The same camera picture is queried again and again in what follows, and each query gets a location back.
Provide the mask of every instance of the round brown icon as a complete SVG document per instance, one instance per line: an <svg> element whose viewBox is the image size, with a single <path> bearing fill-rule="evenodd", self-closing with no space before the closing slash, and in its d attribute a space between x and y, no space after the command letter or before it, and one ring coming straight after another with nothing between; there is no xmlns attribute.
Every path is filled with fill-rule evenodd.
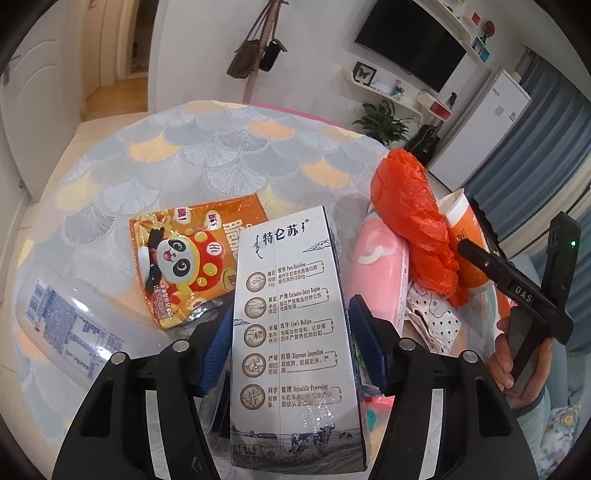
<svg viewBox="0 0 591 480"><path fill-rule="evenodd" d="M240 401L248 410L256 410L265 403L265 391L258 385L247 385L240 392Z"/></svg>
<svg viewBox="0 0 591 480"><path fill-rule="evenodd" d="M251 353L242 361L242 371L247 377L260 377L265 371L267 362L260 353Z"/></svg>
<svg viewBox="0 0 591 480"><path fill-rule="evenodd" d="M244 305L244 313L251 319L262 317L267 309L267 302L262 297L253 297Z"/></svg>
<svg viewBox="0 0 591 480"><path fill-rule="evenodd" d="M253 293L261 291L266 283L267 278L263 272L254 272L246 279L246 287Z"/></svg>
<svg viewBox="0 0 591 480"><path fill-rule="evenodd" d="M244 343L249 347L256 348L261 346L266 339L267 331L263 325L259 325L258 323L250 325L250 327L244 331Z"/></svg>

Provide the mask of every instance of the barcode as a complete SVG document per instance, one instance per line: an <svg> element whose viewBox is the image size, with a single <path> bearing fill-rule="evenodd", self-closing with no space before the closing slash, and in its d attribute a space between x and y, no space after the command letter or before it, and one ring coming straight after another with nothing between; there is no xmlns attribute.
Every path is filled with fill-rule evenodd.
<svg viewBox="0 0 591 480"><path fill-rule="evenodd" d="M45 290L46 286L43 285L40 280L37 281L35 288L33 289L33 294L29 299L29 305L27 306L26 315L31 322L34 322L37 318L37 310L39 309L39 304L41 303Z"/></svg>

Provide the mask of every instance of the orange paper cup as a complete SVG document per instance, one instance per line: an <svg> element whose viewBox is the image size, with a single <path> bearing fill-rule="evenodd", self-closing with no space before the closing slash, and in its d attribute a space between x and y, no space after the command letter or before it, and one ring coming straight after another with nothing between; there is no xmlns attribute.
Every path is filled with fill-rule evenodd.
<svg viewBox="0 0 591 480"><path fill-rule="evenodd" d="M489 278L480 268L475 267L457 253L458 243L465 238L470 239L487 252L489 251L474 211L464 195L464 190L460 189L447 195L437 202L437 206L439 212L447 219L449 246L456 254L460 264L458 272L460 284L469 289L486 290L491 284Z"/></svg>

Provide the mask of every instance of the human hand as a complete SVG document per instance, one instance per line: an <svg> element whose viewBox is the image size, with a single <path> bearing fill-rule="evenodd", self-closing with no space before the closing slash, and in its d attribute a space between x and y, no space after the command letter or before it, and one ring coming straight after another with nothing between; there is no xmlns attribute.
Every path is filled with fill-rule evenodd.
<svg viewBox="0 0 591 480"><path fill-rule="evenodd" d="M495 339L495 353L491 355L488 368L492 378L501 391L505 391L515 383L511 371L513 370L513 359L509 350L507 331L509 330L509 317L505 317L496 324L503 333ZM550 374L550 364L552 362L552 338L544 340L540 345L538 354L538 366L530 381L521 392L521 395L515 399L514 408L524 407L532 403L544 388L546 379Z"/></svg>

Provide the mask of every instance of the guitar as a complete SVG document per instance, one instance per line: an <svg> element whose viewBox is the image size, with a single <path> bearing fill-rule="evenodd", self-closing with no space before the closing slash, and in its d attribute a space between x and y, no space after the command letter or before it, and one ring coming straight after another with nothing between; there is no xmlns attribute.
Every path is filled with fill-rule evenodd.
<svg viewBox="0 0 591 480"><path fill-rule="evenodd" d="M406 150L412 153L421 164L426 167L433 158L435 147L441 140L437 134L443 121L440 121L437 126L423 125L418 133L412 137L407 143Z"/></svg>

